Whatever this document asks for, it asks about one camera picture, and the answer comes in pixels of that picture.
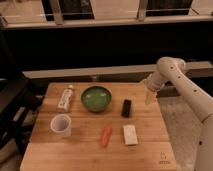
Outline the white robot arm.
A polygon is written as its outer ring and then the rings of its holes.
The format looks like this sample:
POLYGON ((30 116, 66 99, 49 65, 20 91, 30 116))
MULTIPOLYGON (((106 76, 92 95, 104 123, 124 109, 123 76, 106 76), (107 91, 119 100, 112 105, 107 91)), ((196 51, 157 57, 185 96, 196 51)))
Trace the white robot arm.
POLYGON ((213 171, 213 97, 186 75, 186 63, 181 58, 161 57, 156 70, 147 77, 151 92, 161 90, 170 81, 203 124, 199 136, 194 171, 213 171))

